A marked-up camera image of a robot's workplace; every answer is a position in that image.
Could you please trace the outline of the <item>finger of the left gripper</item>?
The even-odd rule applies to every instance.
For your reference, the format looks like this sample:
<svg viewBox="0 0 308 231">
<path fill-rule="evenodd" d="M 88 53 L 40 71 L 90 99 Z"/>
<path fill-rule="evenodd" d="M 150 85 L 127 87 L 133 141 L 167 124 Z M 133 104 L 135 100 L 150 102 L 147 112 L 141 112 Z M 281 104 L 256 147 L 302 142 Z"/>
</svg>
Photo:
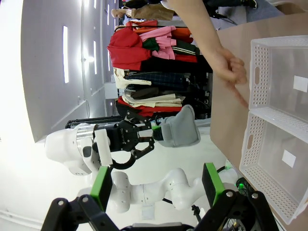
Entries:
<svg viewBox="0 0 308 231">
<path fill-rule="evenodd" d="M 132 157 L 135 160 L 140 159 L 141 157 L 145 156 L 154 149 L 154 143 L 156 141 L 162 141 L 162 140 L 163 140 L 162 134 L 156 134 L 150 137 L 138 137 L 137 145 L 139 143 L 148 143 L 148 145 L 142 150 L 136 149 L 136 147 L 134 146 L 133 149 L 131 150 Z"/>
<path fill-rule="evenodd" d="M 162 135 L 162 128 L 157 124 L 152 124 L 152 120 L 140 114 L 127 110 L 124 119 L 125 135 Z"/>
</svg>

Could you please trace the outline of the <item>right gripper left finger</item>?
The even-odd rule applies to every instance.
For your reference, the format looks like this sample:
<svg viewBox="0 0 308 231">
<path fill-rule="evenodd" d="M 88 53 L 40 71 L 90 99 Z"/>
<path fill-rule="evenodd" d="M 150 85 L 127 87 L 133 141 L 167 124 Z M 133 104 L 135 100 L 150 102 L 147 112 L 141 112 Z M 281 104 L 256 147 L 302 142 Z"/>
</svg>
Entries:
<svg viewBox="0 0 308 231">
<path fill-rule="evenodd" d="M 112 190 L 111 169 L 100 167 L 89 194 L 73 201 L 56 198 L 52 201 L 42 225 L 43 231 L 76 231 L 88 223 L 94 231 L 117 231 L 119 228 L 106 213 Z"/>
</svg>

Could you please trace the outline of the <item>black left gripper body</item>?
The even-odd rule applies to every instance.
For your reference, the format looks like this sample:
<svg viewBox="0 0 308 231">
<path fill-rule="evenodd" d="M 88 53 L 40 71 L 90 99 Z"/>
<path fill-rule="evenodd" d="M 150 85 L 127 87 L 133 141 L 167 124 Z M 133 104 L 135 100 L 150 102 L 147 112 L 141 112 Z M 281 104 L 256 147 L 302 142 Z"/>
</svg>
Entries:
<svg viewBox="0 0 308 231">
<path fill-rule="evenodd" d="M 129 121 L 106 125 L 105 129 L 110 140 L 111 152 L 130 152 L 139 143 L 137 126 Z"/>
</svg>

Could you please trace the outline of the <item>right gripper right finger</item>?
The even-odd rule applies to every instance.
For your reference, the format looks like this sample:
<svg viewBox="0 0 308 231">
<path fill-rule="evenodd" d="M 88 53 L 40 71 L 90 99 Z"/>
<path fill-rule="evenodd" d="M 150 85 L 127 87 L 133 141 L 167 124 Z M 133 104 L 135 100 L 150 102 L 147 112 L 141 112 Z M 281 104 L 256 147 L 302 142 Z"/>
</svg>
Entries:
<svg viewBox="0 0 308 231">
<path fill-rule="evenodd" d="M 196 226 L 197 231 L 277 231 L 278 225 L 265 195 L 260 191 L 226 189 L 213 163 L 205 163 L 202 183 L 210 209 Z"/>
</svg>

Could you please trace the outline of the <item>person's right hand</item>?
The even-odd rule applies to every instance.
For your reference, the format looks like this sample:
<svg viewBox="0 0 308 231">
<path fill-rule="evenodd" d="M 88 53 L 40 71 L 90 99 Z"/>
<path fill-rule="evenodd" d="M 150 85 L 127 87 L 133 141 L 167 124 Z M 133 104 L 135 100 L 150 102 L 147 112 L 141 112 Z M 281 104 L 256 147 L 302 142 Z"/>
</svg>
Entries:
<svg viewBox="0 0 308 231">
<path fill-rule="evenodd" d="M 238 102 L 243 107 L 248 108 L 247 101 L 235 86 L 247 83 L 246 69 L 243 60 L 233 55 L 226 48 L 219 48 L 217 50 L 217 55 L 219 60 L 215 65 L 214 72 L 224 81 L 225 87 L 232 92 Z"/>
</svg>

